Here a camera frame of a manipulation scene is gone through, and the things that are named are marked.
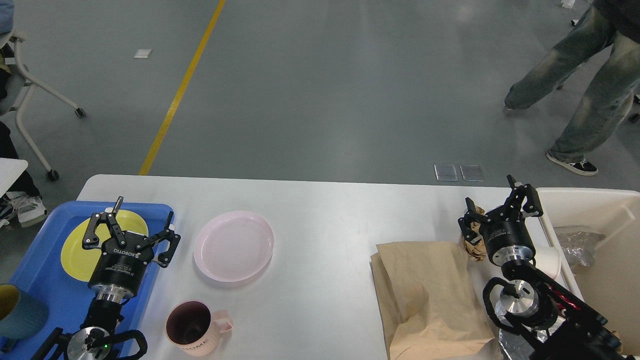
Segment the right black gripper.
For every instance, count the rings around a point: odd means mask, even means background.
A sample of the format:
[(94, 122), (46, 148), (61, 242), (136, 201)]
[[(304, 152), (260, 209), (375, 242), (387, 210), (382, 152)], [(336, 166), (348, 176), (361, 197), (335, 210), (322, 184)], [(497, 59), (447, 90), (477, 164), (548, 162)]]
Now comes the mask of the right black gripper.
[(478, 245), (483, 239), (489, 261), (498, 267), (513, 260), (531, 261), (536, 249), (525, 226), (528, 217), (541, 217), (544, 212), (538, 192), (530, 183), (521, 183), (507, 175), (510, 194), (503, 205), (493, 210), (493, 219), (480, 213), (469, 197), (465, 198), (467, 210), (458, 218), (462, 239)]

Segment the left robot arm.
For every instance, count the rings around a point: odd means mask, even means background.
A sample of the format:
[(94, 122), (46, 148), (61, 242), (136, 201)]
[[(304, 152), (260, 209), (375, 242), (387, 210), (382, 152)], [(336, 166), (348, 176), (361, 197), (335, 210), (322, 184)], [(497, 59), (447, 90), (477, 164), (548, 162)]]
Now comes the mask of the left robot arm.
[(122, 308), (137, 296), (147, 267), (169, 266), (181, 236), (172, 228), (174, 212), (170, 211), (162, 230), (143, 235), (123, 230), (117, 214), (123, 203), (119, 196), (111, 210), (94, 212), (89, 218), (81, 246), (84, 250), (98, 249), (99, 258), (87, 287), (94, 292), (87, 315), (74, 333), (55, 328), (32, 356), (34, 360), (117, 360), (117, 344), (134, 340), (138, 351), (129, 355), (139, 360), (147, 353), (147, 340), (137, 329), (117, 333)]

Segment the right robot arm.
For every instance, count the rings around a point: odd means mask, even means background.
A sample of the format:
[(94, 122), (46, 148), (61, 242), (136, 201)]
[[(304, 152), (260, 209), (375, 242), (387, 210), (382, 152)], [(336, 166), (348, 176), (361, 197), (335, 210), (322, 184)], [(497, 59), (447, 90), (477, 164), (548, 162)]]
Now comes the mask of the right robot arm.
[(507, 176), (510, 194), (485, 214), (466, 198), (458, 225), (462, 239), (483, 243), (487, 259), (499, 267), (482, 290), (487, 316), (505, 332), (523, 338), (531, 360), (623, 360), (621, 340), (607, 319), (535, 265), (535, 249), (525, 219), (541, 217), (537, 190)]

